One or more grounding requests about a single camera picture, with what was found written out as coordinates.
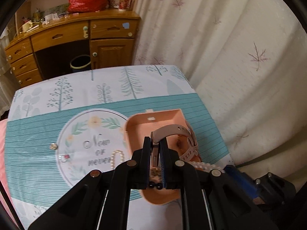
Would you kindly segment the round white stone brooch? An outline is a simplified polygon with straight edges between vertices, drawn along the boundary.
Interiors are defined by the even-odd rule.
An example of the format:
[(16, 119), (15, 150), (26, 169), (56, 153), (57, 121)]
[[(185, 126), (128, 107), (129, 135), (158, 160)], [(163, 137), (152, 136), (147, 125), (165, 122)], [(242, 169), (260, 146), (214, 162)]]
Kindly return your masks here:
[(58, 149), (57, 143), (51, 143), (51, 144), (50, 144), (50, 149), (51, 149), (51, 150), (57, 150), (57, 149)]

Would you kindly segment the pink strap smartwatch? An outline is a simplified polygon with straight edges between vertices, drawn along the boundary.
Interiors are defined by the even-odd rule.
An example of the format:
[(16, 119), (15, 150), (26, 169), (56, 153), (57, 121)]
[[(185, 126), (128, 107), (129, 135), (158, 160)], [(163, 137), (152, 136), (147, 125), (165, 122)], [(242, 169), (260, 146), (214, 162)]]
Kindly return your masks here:
[(194, 160), (196, 157), (200, 160), (198, 157), (199, 153), (196, 135), (189, 123), (185, 123), (187, 127), (171, 124), (151, 132), (150, 137), (153, 142), (151, 165), (153, 167), (157, 167), (159, 164), (160, 151), (158, 147), (159, 142), (164, 138), (168, 140), (168, 147), (178, 152), (180, 160), (188, 162)]

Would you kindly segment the peach plastic tray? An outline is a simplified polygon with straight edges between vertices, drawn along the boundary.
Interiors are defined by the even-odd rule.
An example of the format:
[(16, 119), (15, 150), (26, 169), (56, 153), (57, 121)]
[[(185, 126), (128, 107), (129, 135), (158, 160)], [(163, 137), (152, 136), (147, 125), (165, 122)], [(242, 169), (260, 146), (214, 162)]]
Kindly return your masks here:
[[(171, 124), (178, 124), (187, 127), (187, 120), (181, 109), (157, 111), (157, 112), (146, 112), (139, 113), (131, 116), (124, 126), (124, 140), (126, 140), (127, 146), (129, 147), (130, 153), (133, 153), (137, 149), (143, 147), (145, 137), (150, 137), (151, 132)], [(150, 174), (149, 183), (151, 186), (160, 185), (162, 183), (162, 170), (161, 170), (161, 159), (159, 157), (159, 164), (157, 167), (151, 165), (150, 158)]]

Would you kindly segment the pink blanket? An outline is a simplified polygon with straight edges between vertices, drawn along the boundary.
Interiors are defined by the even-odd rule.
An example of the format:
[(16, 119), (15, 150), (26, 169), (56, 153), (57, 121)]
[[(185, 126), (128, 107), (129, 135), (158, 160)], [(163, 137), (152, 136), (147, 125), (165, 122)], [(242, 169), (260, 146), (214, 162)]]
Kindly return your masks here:
[[(10, 197), (10, 192), (8, 188), (7, 183), (7, 177), (6, 177), (6, 171), (5, 171), (5, 160), (4, 160), (4, 151), (5, 151), (5, 134), (6, 134), (6, 127), (7, 127), (7, 121), (8, 119), (4, 119), (0, 122), (0, 176), (1, 176), (1, 183), (3, 185), (3, 188), (5, 189), (6, 194), (8, 195), (8, 198), (10, 202), (12, 203), (12, 198)], [(14, 219), (14, 216), (12, 212), (10, 211), (5, 199), (4, 194), (1, 193), (1, 203), (3, 204), (6, 212), (11, 217), (12, 221), (17, 225), (16, 220)]]

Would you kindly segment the tree-print blue white tablecloth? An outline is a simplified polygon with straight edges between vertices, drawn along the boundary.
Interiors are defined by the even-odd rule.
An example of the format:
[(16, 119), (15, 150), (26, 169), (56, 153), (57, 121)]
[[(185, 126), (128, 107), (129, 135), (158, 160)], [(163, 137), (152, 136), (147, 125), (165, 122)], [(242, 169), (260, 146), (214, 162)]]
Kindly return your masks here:
[[(24, 228), (93, 169), (131, 158), (124, 125), (138, 113), (181, 109), (203, 163), (232, 158), (184, 74), (174, 65), (113, 67), (69, 74), (17, 90), (5, 134), (5, 170)], [(57, 150), (50, 144), (57, 143)]]

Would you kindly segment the cream floral curtain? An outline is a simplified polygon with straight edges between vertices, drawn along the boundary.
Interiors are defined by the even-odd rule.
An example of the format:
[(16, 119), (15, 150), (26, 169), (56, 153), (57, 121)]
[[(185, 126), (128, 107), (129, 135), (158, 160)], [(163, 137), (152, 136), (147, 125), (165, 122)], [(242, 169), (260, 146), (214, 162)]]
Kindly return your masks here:
[(306, 32), (283, 0), (134, 0), (135, 64), (176, 65), (241, 171), (306, 183)]

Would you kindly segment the black waste bin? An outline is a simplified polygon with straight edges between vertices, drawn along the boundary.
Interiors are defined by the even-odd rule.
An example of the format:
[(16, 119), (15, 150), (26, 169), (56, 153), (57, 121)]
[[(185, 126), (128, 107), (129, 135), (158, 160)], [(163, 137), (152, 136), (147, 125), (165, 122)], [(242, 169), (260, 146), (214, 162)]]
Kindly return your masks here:
[(72, 72), (82, 72), (91, 70), (90, 55), (79, 55), (70, 61), (70, 68)]

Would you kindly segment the wooden desk with drawers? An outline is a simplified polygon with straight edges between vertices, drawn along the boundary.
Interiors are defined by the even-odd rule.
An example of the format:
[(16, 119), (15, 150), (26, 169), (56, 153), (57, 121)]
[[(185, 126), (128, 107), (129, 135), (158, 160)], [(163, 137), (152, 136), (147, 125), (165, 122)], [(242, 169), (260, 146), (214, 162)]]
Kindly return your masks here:
[(5, 49), (19, 87), (72, 73), (70, 61), (90, 55), (92, 70), (132, 64), (140, 16), (109, 9), (69, 13), (23, 33)]

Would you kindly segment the red white cup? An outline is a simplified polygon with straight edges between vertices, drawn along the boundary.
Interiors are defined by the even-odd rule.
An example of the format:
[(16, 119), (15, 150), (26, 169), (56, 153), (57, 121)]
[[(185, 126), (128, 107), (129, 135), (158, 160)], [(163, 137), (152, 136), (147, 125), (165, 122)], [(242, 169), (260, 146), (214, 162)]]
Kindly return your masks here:
[(132, 0), (119, 0), (119, 7), (118, 7), (118, 9), (120, 11), (125, 11), (125, 10), (130, 9), (131, 1)]

